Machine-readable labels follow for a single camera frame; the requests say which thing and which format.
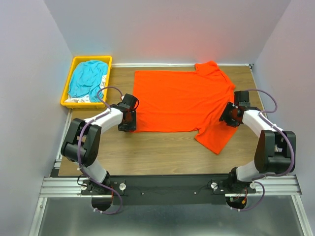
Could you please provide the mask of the orange t shirt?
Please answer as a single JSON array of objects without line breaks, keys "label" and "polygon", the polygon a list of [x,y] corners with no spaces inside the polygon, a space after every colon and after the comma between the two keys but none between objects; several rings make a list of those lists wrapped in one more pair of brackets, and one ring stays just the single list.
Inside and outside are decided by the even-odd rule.
[{"label": "orange t shirt", "polygon": [[195,139],[220,154],[237,130],[219,120],[235,88],[213,61],[195,64],[194,71],[137,70],[136,132],[197,131]]}]

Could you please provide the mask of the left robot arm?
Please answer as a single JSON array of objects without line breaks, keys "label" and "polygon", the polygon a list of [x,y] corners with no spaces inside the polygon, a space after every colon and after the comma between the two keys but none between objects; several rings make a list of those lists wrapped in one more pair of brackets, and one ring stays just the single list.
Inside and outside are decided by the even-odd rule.
[{"label": "left robot arm", "polygon": [[135,131],[138,105],[135,96],[125,94],[120,103],[111,105],[99,115],[85,120],[73,119],[61,147],[62,156],[77,163],[91,182],[104,189],[111,188],[110,174],[97,160],[100,138],[113,126],[123,132]]}]

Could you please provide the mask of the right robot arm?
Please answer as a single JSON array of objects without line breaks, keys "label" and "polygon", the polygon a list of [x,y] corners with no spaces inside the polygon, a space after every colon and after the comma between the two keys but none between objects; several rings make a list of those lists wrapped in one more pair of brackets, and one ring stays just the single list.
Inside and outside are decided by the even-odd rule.
[{"label": "right robot arm", "polygon": [[249,127],[258,137],[253,161],[233,168],[219,187],[231,192],[244,188],[254,180],[264,177],[281,177],[295,168],[296,135],[284,131],[268,120],[256,107],[236,106],[227,103],[219,121],[228,126],[241,124]]}]

